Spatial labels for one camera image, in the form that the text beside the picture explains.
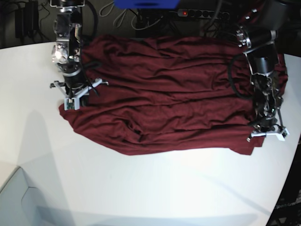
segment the table surface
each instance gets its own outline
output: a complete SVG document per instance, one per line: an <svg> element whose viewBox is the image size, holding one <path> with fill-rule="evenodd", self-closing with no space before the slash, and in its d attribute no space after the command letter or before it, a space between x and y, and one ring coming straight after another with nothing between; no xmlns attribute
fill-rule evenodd
<svg viewBox="0 0 301 226"><path fill-rule="evenodd" d="M0 161L20 165L56 225L264 226L301 132L301 58L285 56L285 142L265 139L251 156L225 148L126 156L75 134L60 115L63 80L53 43L0 50Z"/></svg>

